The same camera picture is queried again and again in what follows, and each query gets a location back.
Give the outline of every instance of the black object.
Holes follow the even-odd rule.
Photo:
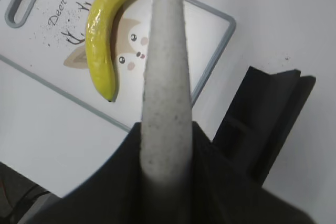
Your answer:
[[[193,123],[192,223],[311,224],[230,162]],[[83,185],[28,224],[144,223],[141,216],[140,123]]]
[[[310,224],[261,188],[315,83],[293,70],[249,68],[211,143],[193,123],[192,223]],[[29,224],[144,223],[140,123],[83,185]]]
[[[315,84],[299,70],[269,75],[249,67],[213,143],[262,185]]]

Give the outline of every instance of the dark floor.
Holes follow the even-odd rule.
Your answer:
[[[26,177],[0,163],[0,217],[6,217],[17,202],[34,187],[31,193],[45,191]]]

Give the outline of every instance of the banana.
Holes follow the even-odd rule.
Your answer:
[[[92,82],[109,102],[115,93],[110,35],[114,17],[127,0],[95,0],[86,26],[86,56]]]

